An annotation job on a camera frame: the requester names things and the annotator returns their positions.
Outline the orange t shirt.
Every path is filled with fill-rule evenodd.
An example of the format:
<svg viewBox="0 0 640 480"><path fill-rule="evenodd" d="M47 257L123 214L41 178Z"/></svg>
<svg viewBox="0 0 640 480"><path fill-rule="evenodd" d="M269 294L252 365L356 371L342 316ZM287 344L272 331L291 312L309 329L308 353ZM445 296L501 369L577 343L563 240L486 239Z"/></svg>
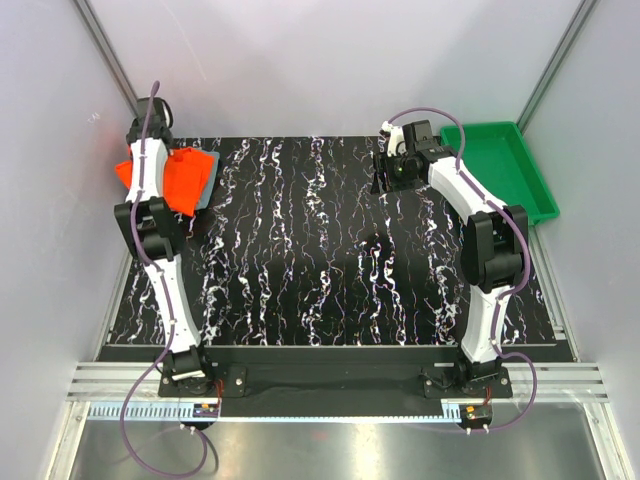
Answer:
<svg viewBox="0 0 640 480"><path fill-rule="evenodd" d="M169 208L193 217L200 191L194 148L170 150L161 141L145 144L143 168L140 168L140 144L131 145L130 159L114 167L115 174L128 190L127 202L139 198L139 206L152 198L163 198Z"/></svg>

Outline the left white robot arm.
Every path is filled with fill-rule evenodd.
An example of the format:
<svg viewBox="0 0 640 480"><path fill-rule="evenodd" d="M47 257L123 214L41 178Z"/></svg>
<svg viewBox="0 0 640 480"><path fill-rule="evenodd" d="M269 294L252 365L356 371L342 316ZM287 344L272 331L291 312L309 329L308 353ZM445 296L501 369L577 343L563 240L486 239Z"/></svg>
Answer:
<svg viewBox="0 0 640 480"><path fill-rule="evenodd" d="M162 396L203 396L215 386L193 320L182 276L184 236L164 197L164 175L172 142L173 118L166 101L150 94L136 102L126 142L129 164L117 168L128 193L114 216L131 255L146 273L165 337L155 366Z"/></svg>

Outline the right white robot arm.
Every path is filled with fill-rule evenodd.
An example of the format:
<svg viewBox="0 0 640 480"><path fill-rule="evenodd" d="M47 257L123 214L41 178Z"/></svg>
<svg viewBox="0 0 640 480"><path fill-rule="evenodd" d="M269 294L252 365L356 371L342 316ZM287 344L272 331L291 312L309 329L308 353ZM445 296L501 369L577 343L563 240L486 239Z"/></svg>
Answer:
<svg viewBox="0 0 640 480"><path fill-rule="evenodd" d="M430 186L461 220L460 262L470 286L466 330L453 366L427 384L476 396L500 381L502 328L508 303L530 278L528 214L492 194L466 167L461 148L441 145L429 121L380 129L383 152L373 157L372 193Z"/></svg>

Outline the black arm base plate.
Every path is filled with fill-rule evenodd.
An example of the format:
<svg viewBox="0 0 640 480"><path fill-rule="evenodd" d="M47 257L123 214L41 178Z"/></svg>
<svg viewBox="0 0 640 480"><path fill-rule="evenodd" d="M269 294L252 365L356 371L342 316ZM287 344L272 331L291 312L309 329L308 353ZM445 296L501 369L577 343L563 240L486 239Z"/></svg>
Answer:
<svg viewBox="0 0 640 480"><path fill-rule="evenodd" d="M221 399L225 417L419 418L480 400L455 346L208 347L202 378L163 372L162 397Z"/></svg>

